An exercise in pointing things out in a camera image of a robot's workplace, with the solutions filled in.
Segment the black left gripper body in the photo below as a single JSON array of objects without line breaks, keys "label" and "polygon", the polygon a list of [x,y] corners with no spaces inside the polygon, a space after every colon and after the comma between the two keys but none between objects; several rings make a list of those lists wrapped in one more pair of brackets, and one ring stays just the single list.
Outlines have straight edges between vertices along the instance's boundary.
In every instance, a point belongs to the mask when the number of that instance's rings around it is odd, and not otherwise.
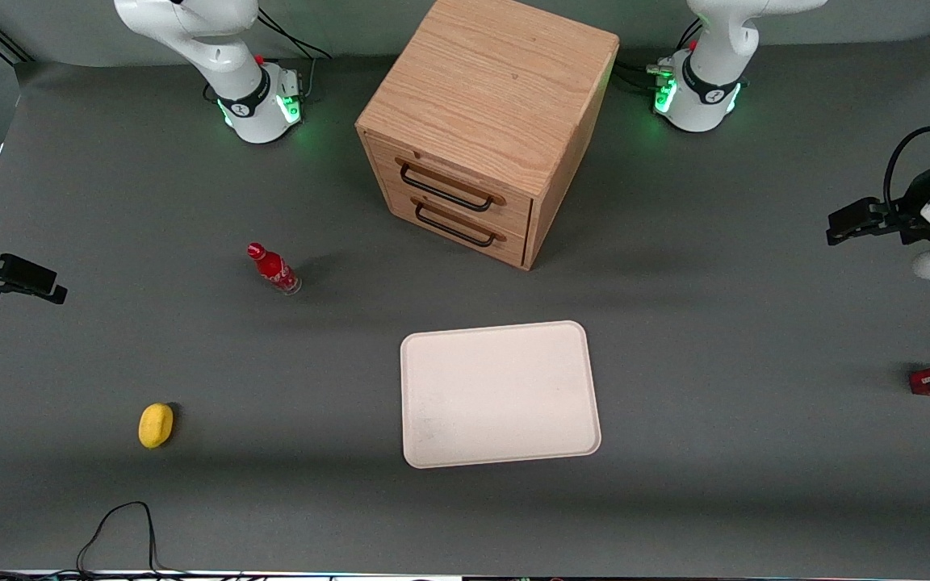
[{"label": "black left gripper body", "polygon": [[902,245],[930,242],[930,223],[920,211],[930,201],[930,168],[914,177],[907,191],[894,201],[894,217],[899,219],[899,239]]}]

